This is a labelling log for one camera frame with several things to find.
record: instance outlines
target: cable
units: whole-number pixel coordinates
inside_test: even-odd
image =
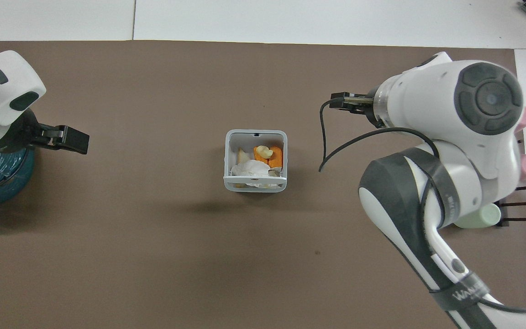
[[[324,127],[324,108],[328,104],[332,104],[336,102],[343,102],[343,101],[344,101],[344,97],[332,98],[331,100],[325,102],[324,104],[322,104],[322,106],[320,106],[320,125],[322,126],[322,141],[324,143],[324,154],[322,154],[322,160],[326,158],[326,129]]]
[[[495,310],[505,311],[510,313],[526,313],[526,308],[514,308],[513,306],[505,306],[503,304],[498,304],[498,302],[491,302],[488,299],[482,298],[480,304],[486,305],[489,308],[494,308]]]
[[[363,135],[361,135],[361,136],[359,136],[357,138],[351,139],[348,142],[342,144],[336,150],[332,151],[332,153],[330,153],[330,155],[326,156],[326,127],[324,126],[324,108],[328,104],[332,104],[332,103],[336,103],[336,102],[342,102],[343,100],[344,100],[344,97],[332,98],[331,100],[324,102],[324,104],[322,104],[320,106],[320,126],[322,127],[323,153],[322,153],[322,163],[321,163],[320,168],[318,169],[318,171],[322,171],[322,168],[328,162],[328,160],[330,160],[330,158],[332,158],[332,156],[334,156],[338,152],[342,151],[343,149],[349,147],[351,144],[354,144],[354,143],[358,142],[359,140],[365,139],[367,137],[371,137],[373,135],[378,135],[380,133],[390,133],[390,132],[393,132],[393,131],[403,132],[403,133],[411,133],[412,135],[416,135],[417,137],[423,139],[424,142],[430,146],[430,148],[432,149],[432,152],[434,152],[434,156],[436,158],[440,158],[440,152],[438,152],[438,148],[436,147],[434,142],[429,137],[427,137],[426,135],[420,133],[419,131],[416,131],[414,129],[405,128],[405,127],[382,128],[382,129],[379,129],[379,130],[376,130],[376,131],[371,131],[369,133],[365,133],[365,134],[363,134]]]
[[[416,135],[417,137],[423,139],[424,142],[426,144],[428,144],[430,146],[430,148],[432,149],[432,151],[434,152],[434,156],[436,158],[440,158],[440,152],[438,152],[438,148],[434,144],[433,140],[431,140],[426,135],[424,135],[424,134],[422,134],[419,131],[416,131],[414,129],[404,128],[404,127],[391,127],[391,128],[382,128],[382,129],[379,129],[379,130],[371,131],[369,133],[365,133],[365,134],[363,134],[363,135],[361,135],[361,136],[359,136],[357,138],[351,139],[348,142],[342,144],[336,150],[332,151],[332,153],[330,153],[328,156],[324,156],[324,159],[323,159],[322,164],[320,165],[320,168],[318,169],[318,171],[322,171],[322,168],[324,167],[326,162],[328,162],[328,160],[330,160],[330,158],[332,158],[332,156],[334,156],[338,152],[342,151],[343,149],[349,147],[351,144],[354,144],[354,143],[358,142],[359,140],[363,140],[363,139],[365,139],[367,137],[378,135],[380,133],[391,133],[391,132],[394,132],[394,131],[395,132],[403,132],[403,133],[411,133],[412,135]]]

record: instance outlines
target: plastic bin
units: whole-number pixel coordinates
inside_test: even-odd
[[[255,146],[279,146],[283,152],[283,166],[279,177],[232,175],[231,169],[237,164],[238,149],[241,148],[254,159]],[[235,192],[277,193],[288,185],[288,137],[279,130],[233,129],[225,141],[225,187]],[[276,185],[270,188],[245,186],[246,184]]]

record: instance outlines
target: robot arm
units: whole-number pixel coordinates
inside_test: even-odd
[[[359,196],[440,308],[460,328],[526,328],[526,309],[492,298],[438,233],[516,188],[514,129],[522,113],[516,78],[495,64],[452,62],[439,53],[367,95],[332,94],[332,100],[330,107],[365,114],[377,128],[413,129],[428,139],[371,162]]]
[[[0,53],[0,152],[28,146],[88,151],[89,136],[71,127],[38,123],[29,106],[46,93],[34,69],[13,51]]]

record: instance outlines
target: brown mat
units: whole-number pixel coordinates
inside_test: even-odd
[[[32,109],[91,136],[40,150],[0,206],[0,328],[453,328],[357,196],[373,159],[420,141],[380,135],[323,173],[319,105],[367,92],[437,48],[204,42],[0,42],[48,89]],[[514,70],[513,50],[447,49]],[[328,148],[373,129],[327,111]],[[279,129],[288,187],[223,186],[225,134]],[[445,229],[505,304],[526,306],[526,223]]]

